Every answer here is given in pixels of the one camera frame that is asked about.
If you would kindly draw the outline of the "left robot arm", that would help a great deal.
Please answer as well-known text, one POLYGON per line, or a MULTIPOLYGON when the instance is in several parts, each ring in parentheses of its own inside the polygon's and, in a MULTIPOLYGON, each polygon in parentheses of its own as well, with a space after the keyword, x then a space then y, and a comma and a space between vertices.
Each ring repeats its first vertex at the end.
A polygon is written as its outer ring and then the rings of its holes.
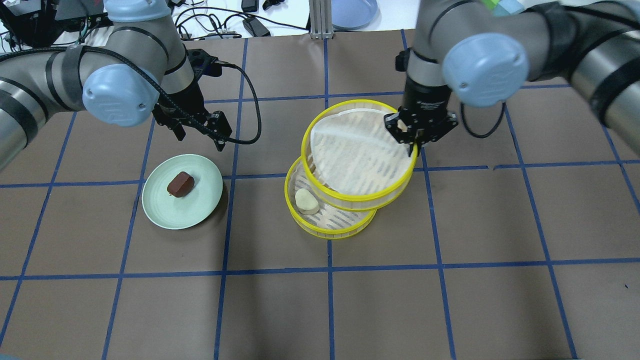
POLYGON ((165 0, 106 0, 114 28, 105 46, 76 44, 1 57, 0 164, 6 167, 55 114, 88 111, 108 125, 138 126, 150 116, 179 141, 185 128, 215 142, 233 131, 222 111, 209 112, 199 86, 223 64, 185 47, 165 0))

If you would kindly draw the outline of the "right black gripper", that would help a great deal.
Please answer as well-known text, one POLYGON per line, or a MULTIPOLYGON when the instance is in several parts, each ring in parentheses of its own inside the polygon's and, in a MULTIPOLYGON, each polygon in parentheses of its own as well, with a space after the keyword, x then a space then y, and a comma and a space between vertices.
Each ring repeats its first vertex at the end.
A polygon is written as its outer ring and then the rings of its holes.
POLYGON ((398 144, 409 145, 410 158, 418 156, 422 145, 438 142, 458 126, 456 114, 448 110, 450 98, 447 85, 407 82, 398 112, 384 115, 385 129, 398 144))

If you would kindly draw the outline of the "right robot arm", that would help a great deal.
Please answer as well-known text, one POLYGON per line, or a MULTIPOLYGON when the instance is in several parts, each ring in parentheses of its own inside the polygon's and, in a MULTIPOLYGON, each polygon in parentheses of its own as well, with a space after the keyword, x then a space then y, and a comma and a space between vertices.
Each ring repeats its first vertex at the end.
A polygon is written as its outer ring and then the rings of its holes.
POLYGON ((496 16, 480 0, 422 0, 398 110, 384 127, 409 153, 448 134, 463 116, 447 107, 505 102, 525 82, 561 77, 595 118, 639 152, 639 2, 559 2, 496 16))

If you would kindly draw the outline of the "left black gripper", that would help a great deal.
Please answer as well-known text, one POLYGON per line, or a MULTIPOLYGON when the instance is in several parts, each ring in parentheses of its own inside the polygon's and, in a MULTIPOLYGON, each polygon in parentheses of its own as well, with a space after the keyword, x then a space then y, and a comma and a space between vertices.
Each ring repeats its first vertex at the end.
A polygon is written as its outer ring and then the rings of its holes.
POLYGON ((178 92, 161 95, 152 115, 155 122, 172 131, 179 142, 186 137, 183 125, 199 130, 213 140, 217 152, 224 150, 226 139, 233 134, 224 112, 207 112, 198 82, 192 82, 178 92))

